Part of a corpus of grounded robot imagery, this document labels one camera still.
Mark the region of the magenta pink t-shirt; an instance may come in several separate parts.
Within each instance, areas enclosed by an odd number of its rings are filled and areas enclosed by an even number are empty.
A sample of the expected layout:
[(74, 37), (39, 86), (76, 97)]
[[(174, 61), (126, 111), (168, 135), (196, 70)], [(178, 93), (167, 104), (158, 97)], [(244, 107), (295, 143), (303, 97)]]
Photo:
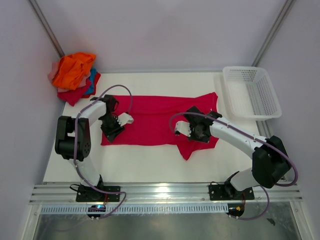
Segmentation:
[(175, 135), (170, 129), (170, 118), (175, 114), (186, 112), (193, 106), (205, 114), (216, 111), (218, 95), (215, 92), (198, 97), (116, 95), (115, 98), (119, 101), (116, 115), (124, 113), (133, 100), (129, 112), (133, 117), (133, 123), (126, 124), (124, 131), (113, 142), (109, 142), (106, 136), (102, 135), (102, 146), (175, 145), (180, 155), (187, 161), (194, 151), (213, 149), (219, 140), (216, 137), (211, 137), (208, 143), (188, 140), (184, 135)]

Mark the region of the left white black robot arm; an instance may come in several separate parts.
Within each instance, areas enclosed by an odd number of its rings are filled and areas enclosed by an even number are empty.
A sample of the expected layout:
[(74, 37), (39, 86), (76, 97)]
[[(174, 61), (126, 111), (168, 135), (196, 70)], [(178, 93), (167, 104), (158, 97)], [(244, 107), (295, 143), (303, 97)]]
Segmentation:
[(60, 116), (57, 122), (55, 152), (67, 160), (77, 172), (77, 202), (101, 202), (109, 189), (90, 158), (92, 147), (90, 127), (101, 121), (102, 135), (112, 143), (125, 128), (115, 114), (119, 102), (112, 95), (94, 97), (90, 105), (76, 116)]

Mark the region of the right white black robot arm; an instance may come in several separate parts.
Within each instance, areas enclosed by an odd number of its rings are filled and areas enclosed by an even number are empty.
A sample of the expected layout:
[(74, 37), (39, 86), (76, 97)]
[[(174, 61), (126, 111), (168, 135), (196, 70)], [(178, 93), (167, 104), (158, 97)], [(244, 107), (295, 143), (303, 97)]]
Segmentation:
[(293, 168), (280, 138), (255, 135), (232, 124), (221, 114), (202, 113), (195, 106), (183, 115), (189, 124), (187, 136), (208, 143), (211, 137), (223, 140), (251, 159), (251, 167), (237, 171), (224, 182), (224, 193), (237, 198), (244, 190), (262, 186), (271, 189)]

